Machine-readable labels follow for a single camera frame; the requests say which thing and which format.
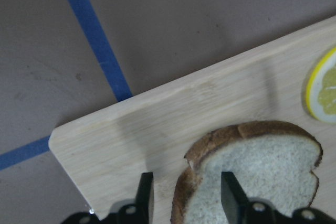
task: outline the lemon slice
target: lemon slice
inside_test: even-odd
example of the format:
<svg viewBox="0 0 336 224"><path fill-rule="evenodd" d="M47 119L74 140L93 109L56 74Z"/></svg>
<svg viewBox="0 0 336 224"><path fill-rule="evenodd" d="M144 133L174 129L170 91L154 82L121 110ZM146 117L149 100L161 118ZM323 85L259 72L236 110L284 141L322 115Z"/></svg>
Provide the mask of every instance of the lemon slice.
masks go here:
<svg viewBox="0 0 336 224"><path fill-rule="evenodd" d="M316 65L306 89L309 112L318 120L336 123L336 48Z"/></svg>

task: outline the bread crust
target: bread crust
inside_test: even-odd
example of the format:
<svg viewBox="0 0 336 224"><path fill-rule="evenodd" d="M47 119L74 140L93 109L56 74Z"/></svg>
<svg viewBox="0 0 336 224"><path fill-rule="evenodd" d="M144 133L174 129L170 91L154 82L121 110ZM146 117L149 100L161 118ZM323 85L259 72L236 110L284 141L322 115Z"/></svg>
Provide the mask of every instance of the bread crust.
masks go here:
<svg viewBox="0 0 336 224"><path fill-rule="evenodd" d="M307 131L292 123L282 121L253 121L212 131L196 141L184 156L188 161L189 167L180 175L176 183L171 223L183 224L188 200L202 181L202 178L197 175L197 170L204 159L230 143L246 141L266 134L307 137L319 148L320 155L315 162L315 167L320 164L323 154L321 144Z"/></svg>

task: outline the blue painter's tape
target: blue painter's tape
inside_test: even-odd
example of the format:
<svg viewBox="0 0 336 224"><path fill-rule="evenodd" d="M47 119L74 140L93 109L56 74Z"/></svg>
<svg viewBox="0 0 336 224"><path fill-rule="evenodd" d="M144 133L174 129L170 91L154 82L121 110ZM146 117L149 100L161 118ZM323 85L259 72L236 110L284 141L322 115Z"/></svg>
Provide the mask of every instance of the blue painter's tape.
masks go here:
<svg viewBox="0 0 336 224"><path fill-rule="evenodd" d="M90 0L68 0L118 101L132 97Z"/></svg>
<svg viewBox="0 0 336 224"><path fill-rule="evenodd" d="M89 0L68 0L85 36L96 55L109 85L118 101L132 97L99 20ZM49 136L0 155L0 170L49 151Z"/></svg>
<svg viewBox="0 0 336 224"><path fill-rule="evenodd" d="M42 139L0 155L0 170L6 169L12 165L16 165L24 160L49 151L49 137L50 136L46 136Z"/></svg>

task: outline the lemon pulp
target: lemon pulp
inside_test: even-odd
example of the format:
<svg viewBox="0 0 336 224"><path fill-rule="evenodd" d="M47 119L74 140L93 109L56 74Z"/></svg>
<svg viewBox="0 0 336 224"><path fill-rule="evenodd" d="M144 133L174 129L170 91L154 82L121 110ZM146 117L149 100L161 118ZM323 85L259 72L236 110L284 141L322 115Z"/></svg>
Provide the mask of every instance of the lemon pulp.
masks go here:
<svg viewBox="0 0 336 224"><path fill-rule="evenodd" d="M336 114L336 66L325 73L318 102L323 107L325 114Z"/></svg>

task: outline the lemon rind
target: lemon rind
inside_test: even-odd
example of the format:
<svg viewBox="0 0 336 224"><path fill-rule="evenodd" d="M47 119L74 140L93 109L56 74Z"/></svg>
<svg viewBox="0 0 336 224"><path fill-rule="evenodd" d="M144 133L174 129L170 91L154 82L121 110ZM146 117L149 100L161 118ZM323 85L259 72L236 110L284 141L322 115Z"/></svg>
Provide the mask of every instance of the lemon rind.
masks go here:
<svg viewBox="0 0 336 224"><path fill-rule="evenodd" d="M321 114L321 110L322 106L320 104L318 104L317 102L317 95L315 94L316 91L314 89L314 86L319 85L317 83L318 81L318 77L319 75L324 74L331 68L334 66L334 64L336 63L336 47L331 49L325 56L323 56L323 58L319 61L319 63L316 65L316 67L314 68L307 86L306 86L306 105L308 108L308 111L311 113L311 115L316 118L317 120L320 120L322 122L327 122L327 123L336 123L336 115L326 115L325 113L323 114L323 116L320 116L319 114ZM318 110L313 108L312 104L315 104L316 107L320 107Z"/></svg>

